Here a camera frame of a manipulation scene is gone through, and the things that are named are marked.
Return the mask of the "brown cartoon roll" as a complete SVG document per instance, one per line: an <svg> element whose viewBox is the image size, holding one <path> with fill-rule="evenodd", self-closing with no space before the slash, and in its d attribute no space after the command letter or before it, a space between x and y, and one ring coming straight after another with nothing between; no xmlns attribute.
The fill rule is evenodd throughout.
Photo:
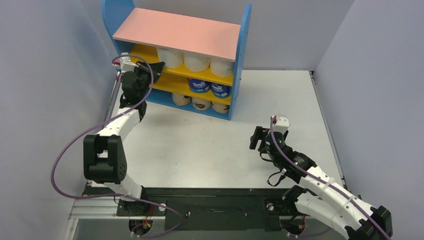
<svg viewBox="0 0 424 240"><path fill-rule="evenodd" d="M179 93L172 93L172 101L177 106L186 106L192 102L192 97Z"/></svg>
<svg viewBox="0 0 424 240"><path fill-rule="evenodd" d="M192 106L198 111L206 111L212 106L210 100L192 97Z"/></svg>

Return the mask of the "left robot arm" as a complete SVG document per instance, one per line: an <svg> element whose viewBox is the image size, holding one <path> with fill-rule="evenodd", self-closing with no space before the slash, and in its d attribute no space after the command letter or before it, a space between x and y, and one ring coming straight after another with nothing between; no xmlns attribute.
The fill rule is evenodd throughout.
<svg viewBox="0 0 424 240"><path fill-rule="evenodd" d="M134 69L120 75L122 95L119 99L118 118L96 134L83 140L83 171L87 180L104 185L119 196L119 208L132 214L144 215L151 205L143 186L127 173L128 164L123 141L132 128L140 123L147 110L143 100L156 83L165 67L164 62L147 65L138 61Z"/></svg>

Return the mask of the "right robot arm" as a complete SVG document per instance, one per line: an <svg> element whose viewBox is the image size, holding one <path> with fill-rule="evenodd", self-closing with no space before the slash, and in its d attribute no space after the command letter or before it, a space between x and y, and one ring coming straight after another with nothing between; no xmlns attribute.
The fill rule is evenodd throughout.
<svg viewBox="0 0 424 240"><path fill-rule="evenodd" d="M391 212L350 193L329 177L311 158L286 145L286 133L257 126L249 148L267 154L278 168L274 186L289 178L294 186L282 196L282 207L315 218L347 240L389 240L393 236Z"/></svg>

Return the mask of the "plain white toilet roll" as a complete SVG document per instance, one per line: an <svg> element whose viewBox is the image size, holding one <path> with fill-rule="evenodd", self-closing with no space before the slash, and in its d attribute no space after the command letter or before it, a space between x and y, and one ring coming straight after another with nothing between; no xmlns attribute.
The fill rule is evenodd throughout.
<svg viewBox="0 0 424 240"><path fill-rule="evenodd" d="M210 71L215 76L226 78L226 77L230 77L233 74L234 65L235 63L233 61L211 57L209 67L210 67Z"/></svg>

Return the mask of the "blue roll front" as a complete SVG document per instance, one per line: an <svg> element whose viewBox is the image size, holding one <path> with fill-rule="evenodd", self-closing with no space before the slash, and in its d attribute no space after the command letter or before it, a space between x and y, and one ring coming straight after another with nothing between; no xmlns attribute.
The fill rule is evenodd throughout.
<svg viewBox="0 0 424 240"><path fill-rule="evenodd" d="M210 84L210 90L214 96L221 99L228 98L231 95L231 87L228 85L212 82Z"/></svg>

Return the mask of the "blue roll back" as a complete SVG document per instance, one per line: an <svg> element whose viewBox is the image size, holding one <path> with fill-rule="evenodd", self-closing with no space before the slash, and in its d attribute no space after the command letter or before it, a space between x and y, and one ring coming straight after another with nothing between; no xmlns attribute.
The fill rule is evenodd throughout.
<svg viewBox="0 0 424 240"><path fill-rule="evenodd" d="M211 88L211 83L205 80L188 78L188 87L194 93L207 93Z"/></svg>

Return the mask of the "blue roll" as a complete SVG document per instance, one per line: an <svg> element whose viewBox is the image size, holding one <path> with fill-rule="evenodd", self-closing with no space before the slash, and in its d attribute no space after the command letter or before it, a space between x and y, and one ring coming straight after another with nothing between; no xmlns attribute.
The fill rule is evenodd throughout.
<svg viewBox="0 0 424 240"><path fill-rule="evenodd" d="M194 93L207 93L211 88L211 83L205 80L188 78L188 87Z"/></svg>
<svg viewBox="0 0 424 240"><path fill-rule="evenodd" d="M210 90L214 96L221 99L228 98L231 95L231 87L228 85L212 82L210 84Z"/></svg>

